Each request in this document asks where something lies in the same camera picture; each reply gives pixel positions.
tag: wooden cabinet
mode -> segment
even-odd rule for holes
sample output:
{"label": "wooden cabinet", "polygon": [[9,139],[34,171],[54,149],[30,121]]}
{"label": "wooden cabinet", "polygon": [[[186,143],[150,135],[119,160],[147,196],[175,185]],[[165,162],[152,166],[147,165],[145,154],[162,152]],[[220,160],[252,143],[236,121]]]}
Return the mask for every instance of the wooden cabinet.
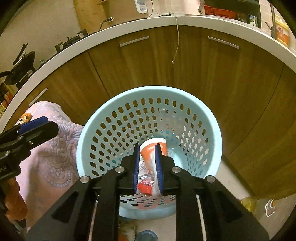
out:
{"label": "wooden cabinet", "polygon": [[[223,153],[229,157],[262,115],[283,63],[260,47],[222,32],[179,26],[179,33],[174,87],[190,92],[210,108],[221,129]],[[170,26],[170,35],[174,53],[175,26]]]}
{"label": "wooden cabinet", "polygon": [[88,52],[84,52],[43,80],[20,104],[9,123],[14,125],[46,88],[36,102],[44,100],[60,105],[74,123],[81,125],[109,99]]}
{"label": "wooden cabinet", "polygon": [[109,40],[89,54],[110,97],[139,86],[174,86],[168,27]]}
{"label": "wooden cabinet", "polygon": [[295,80],[296,74],[285,65],[262,116],[229,156],[259,197],[280,199],[296,193]]}

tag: patterned cloth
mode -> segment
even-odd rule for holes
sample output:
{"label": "patterned cloth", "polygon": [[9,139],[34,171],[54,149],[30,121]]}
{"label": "patterned cloth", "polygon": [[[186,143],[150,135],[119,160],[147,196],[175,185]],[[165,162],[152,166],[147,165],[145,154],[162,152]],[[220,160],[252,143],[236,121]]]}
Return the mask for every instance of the patterned cloth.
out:
{"label": "patterned cloth", "polygon": [[20,194],[28,207],[27,229],[71,187],[79,178],[76,168],[76,148],[83,129],[73,123],[55,103],[41,101],[26,112],[32,120],[46,116],[58,124],[58,136],[31,150],[21,162],[22,172],[16,180]]}

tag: silver screw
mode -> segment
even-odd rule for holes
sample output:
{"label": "silver screw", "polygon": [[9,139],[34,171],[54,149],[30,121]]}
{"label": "silver screw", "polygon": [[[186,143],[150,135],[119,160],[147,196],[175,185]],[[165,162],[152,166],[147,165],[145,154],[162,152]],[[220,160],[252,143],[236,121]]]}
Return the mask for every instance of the silver screw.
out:
{"label": "silver screw", "polygon": [[214,181],[216,181],[216,178],[214,176],[207,176],[206,179],[209,183],[213,183]]}
{"label": "silver screw", "polygon": [[180,171],[181,171],[180,167],[173,167],[172,168],[172,172],[174,172],[174,173],[179,173]]}
{"label": "silver screw", "polygon": [[115,171],[116,171],[117,173],[122,173],[122,172],[124,172],[124,167],[116,167],[116,168],[115,168]]}
{"label": "silver screw", "polygon": [[89,181],[89,177],[88,177],[88,176],[83,176],[83,177],[80,178],[80,181],[81,181],[82,183],[88,183],[88,181]]}

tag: light blue plastic basket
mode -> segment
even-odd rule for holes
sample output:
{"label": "light blue plastic basket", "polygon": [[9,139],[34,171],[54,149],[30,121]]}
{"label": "light blue plastic basket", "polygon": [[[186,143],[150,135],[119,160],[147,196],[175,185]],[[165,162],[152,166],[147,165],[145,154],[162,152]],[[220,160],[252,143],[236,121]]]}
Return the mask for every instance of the light blue plastic basket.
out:
{"label": "light blue plastic basket", "polygon": [[[131,155],[133,145],[162,137],[175,165],[191,175],[215,176],[222,138],[210,109],[193,95],[171,87],[146,86],[123,92],[102,105],[86,123],[77,147],[79,176],[101,176]],[[120,197],[121,216],[157,219],[174,214],[175,197]]]}

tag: hand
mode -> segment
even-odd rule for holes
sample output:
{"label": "hand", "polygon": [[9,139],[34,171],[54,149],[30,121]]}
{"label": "hand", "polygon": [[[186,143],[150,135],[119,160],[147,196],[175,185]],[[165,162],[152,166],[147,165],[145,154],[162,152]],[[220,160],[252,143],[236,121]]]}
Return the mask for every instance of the hand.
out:
{"label": "hand", "polygon": [[16,181],[15,177],[9,179],[8,186],[4,193],[5,205],[7,207],[6,216],[9,220],[23,220],[28,212],[27,205],[25,204],[24,199],[20,195],[20,186]]}

